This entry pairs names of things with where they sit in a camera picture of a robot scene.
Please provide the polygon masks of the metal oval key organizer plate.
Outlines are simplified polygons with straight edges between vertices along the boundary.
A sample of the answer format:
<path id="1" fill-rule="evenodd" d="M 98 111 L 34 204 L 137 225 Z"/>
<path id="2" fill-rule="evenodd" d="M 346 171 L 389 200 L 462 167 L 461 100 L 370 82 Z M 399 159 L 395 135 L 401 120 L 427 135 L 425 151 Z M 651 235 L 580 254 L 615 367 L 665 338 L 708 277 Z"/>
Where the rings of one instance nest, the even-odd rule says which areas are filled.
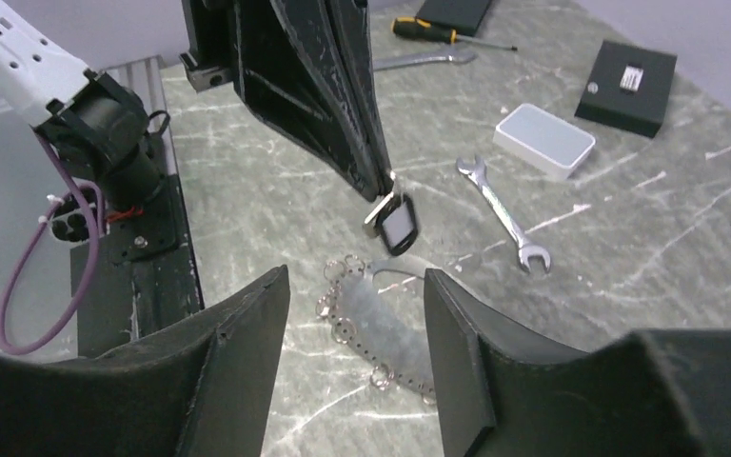
<path id="1" fill-rule="evenodd" d="M 384 301 L 375 278 L 399 273 L 422 280 L 433 267 L 411 254 L 370 262 L 348 254 L 325 264 L 329 290 L 315 308 L 317 317 L 330 325 L 332 339 L 371 365 L 372 387 L 408 389 L 430 406 L 437 400 L 426 332 L 402 322 Z"/>

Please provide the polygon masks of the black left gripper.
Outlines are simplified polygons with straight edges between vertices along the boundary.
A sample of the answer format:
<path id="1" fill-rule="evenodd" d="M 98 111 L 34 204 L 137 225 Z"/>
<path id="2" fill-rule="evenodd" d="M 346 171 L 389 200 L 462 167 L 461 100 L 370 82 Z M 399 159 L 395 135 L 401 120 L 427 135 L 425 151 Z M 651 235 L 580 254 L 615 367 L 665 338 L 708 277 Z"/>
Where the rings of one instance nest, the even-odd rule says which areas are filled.
<path id="1" fill-rule="evenodd" d="M 233 80 L 264 124 L 325 162 L 368 202 L 393 188 L 376 101 L 366 1 L 183 0 L 196 92 Z"/>

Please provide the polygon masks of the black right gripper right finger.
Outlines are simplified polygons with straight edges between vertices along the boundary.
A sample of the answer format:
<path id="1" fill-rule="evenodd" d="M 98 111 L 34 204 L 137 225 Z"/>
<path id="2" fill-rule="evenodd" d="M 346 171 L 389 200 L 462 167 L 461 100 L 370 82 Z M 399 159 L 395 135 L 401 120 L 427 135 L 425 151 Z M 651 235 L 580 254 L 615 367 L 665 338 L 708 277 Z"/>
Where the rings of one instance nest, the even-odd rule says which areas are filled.
<path id="1" fill-rule="evenodd" d="M 731 329 L 636 329 L 585 352 L 429 269 L 448 456 L 731 456 Z"/>

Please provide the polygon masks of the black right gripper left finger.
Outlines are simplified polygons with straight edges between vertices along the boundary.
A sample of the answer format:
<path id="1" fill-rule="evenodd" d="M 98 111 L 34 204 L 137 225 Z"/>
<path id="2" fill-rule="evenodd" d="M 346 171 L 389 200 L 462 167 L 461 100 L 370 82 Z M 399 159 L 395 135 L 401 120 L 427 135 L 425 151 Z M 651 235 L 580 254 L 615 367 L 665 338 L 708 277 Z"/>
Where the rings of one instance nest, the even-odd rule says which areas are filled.
<path id="1" fill-rule="evenodd" d="M 0 456 L 259 455 L 289 303 L 279 266 L 93 359 L 0 356 Z"/>

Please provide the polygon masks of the silver key with black tag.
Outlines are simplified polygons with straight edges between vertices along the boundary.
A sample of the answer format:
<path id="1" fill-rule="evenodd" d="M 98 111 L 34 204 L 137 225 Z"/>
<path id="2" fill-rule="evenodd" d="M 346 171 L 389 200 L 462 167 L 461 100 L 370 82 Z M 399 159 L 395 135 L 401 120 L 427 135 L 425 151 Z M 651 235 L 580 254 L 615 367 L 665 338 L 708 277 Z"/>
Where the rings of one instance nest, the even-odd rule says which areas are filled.
<path id="1" fill-rule="evenodd" d="M 398 257 L 407 252 L 418 238 L 420 223 L 415 202 L 403 188 L 395 171 L 388 174 L 391 191 L 366 216 L 363 230 L 369 238 L 379 238 L 386 252 Z"/>

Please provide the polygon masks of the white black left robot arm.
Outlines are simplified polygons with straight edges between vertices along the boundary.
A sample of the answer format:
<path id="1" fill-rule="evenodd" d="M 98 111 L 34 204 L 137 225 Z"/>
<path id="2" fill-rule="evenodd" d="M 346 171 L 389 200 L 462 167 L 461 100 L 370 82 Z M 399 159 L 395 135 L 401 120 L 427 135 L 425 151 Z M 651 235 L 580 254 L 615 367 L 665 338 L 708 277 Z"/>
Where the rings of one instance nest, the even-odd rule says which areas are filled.
<path id="1" fill-rule="evenodd" d="M 367 2 L 187 1 L 184 10 L 182 59 L 196 91 L 232 85 L 262 124 L 368 202 L 392 191 Z M 89 169 L 117 206 L 143 204 L 157 192 L 138 95 L 2 1 L 0 95 L 34 133 Z"/>

